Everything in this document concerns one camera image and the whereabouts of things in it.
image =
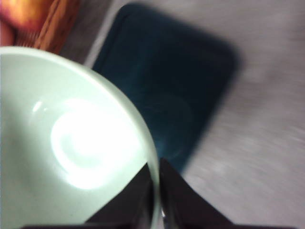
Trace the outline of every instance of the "wooden basket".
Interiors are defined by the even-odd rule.
[[[75,22],[80,0],[54,0],[40,32],[17,31],[16,46],[58,54]]]

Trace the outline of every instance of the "light green bowl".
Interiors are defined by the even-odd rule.
[[[0,48],[0,73],[1,229],[83,223],[146,162],[154,228],[157,155],[127,97],[94,71],[30,48]]]

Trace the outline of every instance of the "dark teal tray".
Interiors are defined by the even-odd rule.
[[[133,3],[118,12],[93,70],[129,97],[158,156],[181,171],[237,66],[227,43]]]

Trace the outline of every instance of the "ceramic bowl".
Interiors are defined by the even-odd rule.
[[[157,190],[152,137],[113,84],[31,48],[0,48],[0,64],[1,229],[83,223],[145,163]]]

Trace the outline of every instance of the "black object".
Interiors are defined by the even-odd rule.
[[[192,190],[165,159],[160,161],[160,188],[166,229],[291,229],[233,224]]]
[[[93,70],[135,104],[159,158],[182,171],[237,63],[225,42],[132,3],[117,14]]]
[[[160,160],[160,194],[165,229],[293,229],[235,225],[195,193],[177,171]],[[153,184],[147,164],[125,189],[81,225],[39,225],[22,229],[149,229]]]

